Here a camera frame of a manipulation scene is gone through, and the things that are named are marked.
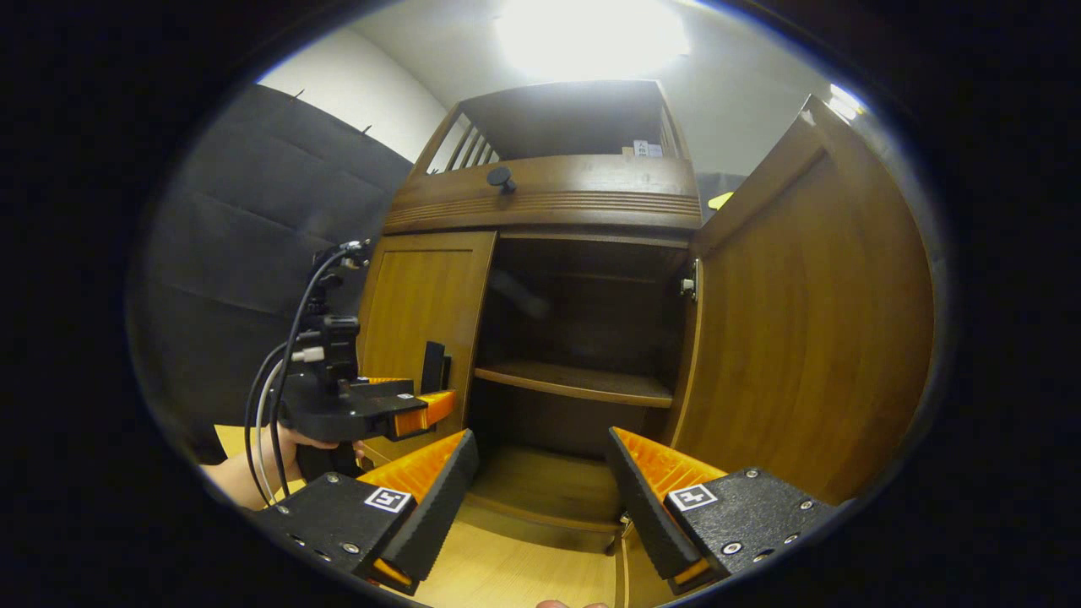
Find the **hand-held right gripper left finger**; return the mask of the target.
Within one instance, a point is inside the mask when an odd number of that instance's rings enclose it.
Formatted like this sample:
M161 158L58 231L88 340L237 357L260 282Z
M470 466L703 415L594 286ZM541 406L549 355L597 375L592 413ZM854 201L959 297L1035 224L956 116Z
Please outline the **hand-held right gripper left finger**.
M253 520L309 561L414 594L427 580L479 465L463 429L358 477L328 472Z

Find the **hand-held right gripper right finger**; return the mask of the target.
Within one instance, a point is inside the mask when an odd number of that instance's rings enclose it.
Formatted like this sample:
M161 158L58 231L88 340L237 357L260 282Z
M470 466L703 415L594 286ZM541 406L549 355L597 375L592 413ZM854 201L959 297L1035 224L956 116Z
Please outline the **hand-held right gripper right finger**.
M726 473L620 427L608 431L606 464L649 561L675 593L771 561L837 511L768 470Z

